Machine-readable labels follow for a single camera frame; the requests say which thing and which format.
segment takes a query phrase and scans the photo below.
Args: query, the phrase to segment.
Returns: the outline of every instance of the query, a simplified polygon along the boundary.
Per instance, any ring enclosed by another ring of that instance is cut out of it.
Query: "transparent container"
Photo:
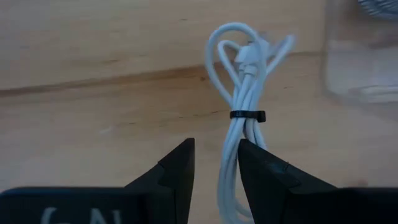
[[[398,101],[398,22],[370,16],[358,0],[329,0],[325,85],[344,100]]]

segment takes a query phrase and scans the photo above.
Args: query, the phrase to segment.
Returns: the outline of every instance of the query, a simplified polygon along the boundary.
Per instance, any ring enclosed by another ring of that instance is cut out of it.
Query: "wood grain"
[[[211,32],[234,21],[317,52],[325,1],[3,0],[0,89],[200,65]]]
[[[398,106],[340,104],[323,92],[320,64],[319,55],[294,55],[267,81],[260,107],[270,151],[337,186],[397,186]],[[220,222],[229,108],[203,68],[1,96],[0,189],[123,186],[194,137],[190,223]]]

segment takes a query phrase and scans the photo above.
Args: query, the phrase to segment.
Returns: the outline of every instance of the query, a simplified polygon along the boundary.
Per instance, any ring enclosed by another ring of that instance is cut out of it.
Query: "black cable tie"
[[[256,119],[258,123],[267,121],[265,111],[231,111],[229,118],[251,118]]]

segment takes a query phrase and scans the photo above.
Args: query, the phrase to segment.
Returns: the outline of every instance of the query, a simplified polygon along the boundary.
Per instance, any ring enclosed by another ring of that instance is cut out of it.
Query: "cable bundle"
[[[253,43],[240,46],[230,40],[222,40],[218,43],[218,55],[221,63],[228,71],[234,83],[232,96],[220,82],[213,65],[213,48],[218,38],[227,31],[240,31],[250,37]],[[258,33],[242,23],[229,23],[222,25],[211,34],[205,50],[205,65],[210,80],[220,92],[221,96],[229,104],[232,111],[257,111],[263,84],[270,72],[288,54],[294,44],[294,37],[288,35],[283,41],[272,46],[262,39]],[[231,64],[225,47],[230,47],[238,52]],[[220,215],[225,223],[247,223],[239,218],[238,213],[252,220],[251,212],[244,208],[235,197],[235,180],[237,166],[238,144],[242,134],[251,142],[263,149],[267,149],[262,137],[257,119],[245,117],[232,117],[231,125],[223,145],[220,174],[218,179],[217,201]]]

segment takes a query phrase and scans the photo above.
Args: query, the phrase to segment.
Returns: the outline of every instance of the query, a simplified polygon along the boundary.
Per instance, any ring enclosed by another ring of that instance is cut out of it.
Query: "usb cable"
[[[231,30],[245,33],[252,42],[240,46],[231,40],[218,41],[222,34]],[[213,65],[213,50],[216,44],[221,63],[234,83],[232,96],[220,82]],[[205,49],[205,66],[210,80],[232,111],[257,111],[263,84],[268,74],[290,52],[293,45],[294,36],[292,35],[288,35],[276,45],[271,45],[248,25],[232,22],[220,26],[210,35]],[[224,50],[225,47],[238,52],[234,65],[230,62]],[[250,210],[244,208],[235,197],[237,152],[242,134],[254,144],[267,149],[257,120],[232,118],[223,145],[217,190],[218,208],[224,223],[253,223]],[[249,222],[242,220],[239,213],[249,218]]]

